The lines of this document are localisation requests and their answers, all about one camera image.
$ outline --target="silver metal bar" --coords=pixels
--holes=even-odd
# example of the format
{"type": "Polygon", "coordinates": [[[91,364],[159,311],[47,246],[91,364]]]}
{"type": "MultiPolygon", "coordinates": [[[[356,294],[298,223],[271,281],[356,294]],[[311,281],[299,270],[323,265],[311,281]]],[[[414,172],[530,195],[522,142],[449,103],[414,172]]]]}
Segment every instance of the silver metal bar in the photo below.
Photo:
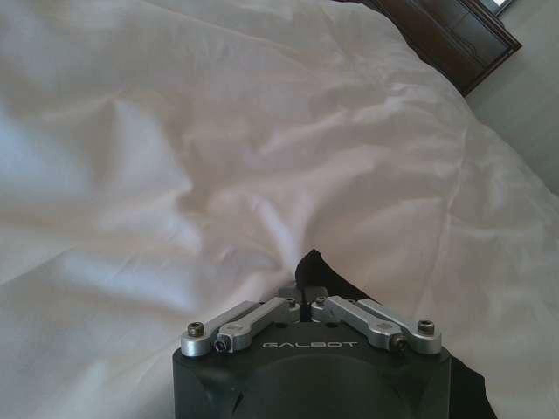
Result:
{"type": "Polygon", "coordinates": [[[196,335],[189,325],[189,330],[181,335],[181,352],[189,357],[206,355],[212,349],[219,327],[244,316],[258,306],[258,303],[244,301],[206,323],[191,323],[190,325],[196,325],[200,332],[196,335]]]}
{"type": "Polygon", "coordinates": [[[357,305],[368,313],[374,314],[381,319],[392,321],[399,325],[404,332],[411,349],[418,354],[439,354],[442,347],[441,332],[429,320],[420,320],[410,323],[389,308],[381,306],[372,299],[360,299],[357,305]]]}
{"type": "Polygon", "coordinates": [[[405,348],[405,338],[397,324],[379,319],[342,297],[328,297],[324,302],[324,309],[327,312],[326,317],[331,316],[347,323],[366,336],[373,347],[391,352],[402,351],[405,348]]]}
{"type": "Polygon", "coordinates": [[[214,347],[218,352],[232,354],[249,347],[252,336],[260,333],[271,323],[291,321],[292,312],[289,302],[281,297],[274,297],[241,319],[221,326],[214,347]]]}

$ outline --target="white duvet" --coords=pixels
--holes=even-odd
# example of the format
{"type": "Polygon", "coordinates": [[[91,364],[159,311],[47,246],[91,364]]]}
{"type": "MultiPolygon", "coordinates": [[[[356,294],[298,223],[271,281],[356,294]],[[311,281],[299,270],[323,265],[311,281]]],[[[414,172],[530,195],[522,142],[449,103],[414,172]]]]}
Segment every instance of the white duvet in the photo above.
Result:
{"type": "Polygon", "coordinates": [[[310,249],[559,417],[559,204],[395,26],[299,0],[0,3],[0,417],[173,418],[189,320],[310,249]]]}

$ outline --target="bolt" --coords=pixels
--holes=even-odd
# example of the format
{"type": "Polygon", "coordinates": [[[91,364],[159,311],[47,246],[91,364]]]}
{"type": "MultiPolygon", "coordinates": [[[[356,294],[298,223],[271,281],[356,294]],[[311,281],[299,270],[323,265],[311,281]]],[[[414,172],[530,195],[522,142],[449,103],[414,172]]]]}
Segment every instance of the bolt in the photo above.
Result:
{"type": "Polygon", "coordinates": [[[199,338],[200,336],[204,336],[204,323],[200,323],[199,321],[190,323],[187,327],[187,331],[191,338],[199,338]]]}
{"type": "Polygon", "coordinates": [[[430,320],[420,320],[418,322],[418,331],[421,334],[432,336],[435,334],[435,324],[430,320]]]}
{"type": "Polygon", "coordinates": [[[391,352],[403,352],[407,345],[408,342],[406,342],[405,337],[402,334],[398,333],[390,338],[389,350],[391,352]]]}
{"type": "Polygon", "coordinates": [[[213,347],[220,354],[229,351],[231,349],[231,338],[229,336],[219,336],[215,342],[213,342],[213,347]]]}

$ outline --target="bed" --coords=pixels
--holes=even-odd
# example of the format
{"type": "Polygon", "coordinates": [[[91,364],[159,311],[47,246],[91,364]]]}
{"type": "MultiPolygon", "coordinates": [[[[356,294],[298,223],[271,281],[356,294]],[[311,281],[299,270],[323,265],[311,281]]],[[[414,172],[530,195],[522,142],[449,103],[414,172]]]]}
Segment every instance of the bed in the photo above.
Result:
{"type": "Polygon", "coordinates": [[[0,3],[0,417],[173,417],[189,320],[315,248],[559,413],[559,202],[385,16],[321,0],[0,3]]]}

